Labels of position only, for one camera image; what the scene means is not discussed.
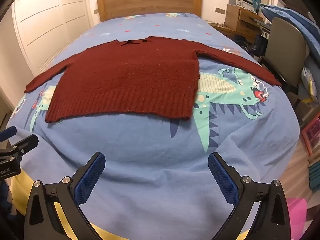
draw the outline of silver bolt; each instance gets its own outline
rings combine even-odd
[[[69,183],[69,181],[70,181],[70,177],[64,177],[63,179],[62,179],[62,182],[63,183]]]
[[[249,183],[249,182],[251,182],[251,178],[248,177],[248,176],[244,176],[244,177],[243,177],[243,181],[244,181],[245,183]]]
[[[41,184],[41,182],[40,182],[39,180],[37,180],[37,181],[33,184],[33,186],[35,186],[35,187],[39,187],[39,186],[40,186],[40,184]]]
[[[280,186],[280,185],[281,185],[280,181],[277,180],[277,179],[275,179],[275,180],[273,181],[273,184],[275,184],[276,186]]]

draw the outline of sweater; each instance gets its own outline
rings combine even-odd
[[[198,90],[198,57],[243,69],[280,85],[257,63],[204,44],[162,37],[100,44],[38,75],[31,92],[64,71],[46,113],[46,122],[105,113],[150,113],[188,119]]]

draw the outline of headboard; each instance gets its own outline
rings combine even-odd
[[[182,12],[201,16],[202,0],[97,0],[100,21],[148,13]]]

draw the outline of wall socket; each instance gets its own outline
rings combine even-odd
[[[221,13],[221,14],[225,14],[226,11],[216,7],[216,12]]]

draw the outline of chair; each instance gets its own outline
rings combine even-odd
[[[275,17],[265,56],[260,64],[265,65],[282,85],[285,93],[298,95],[298,83],[304,61],[309,54],[309,47],[301,32],[283,19]]]

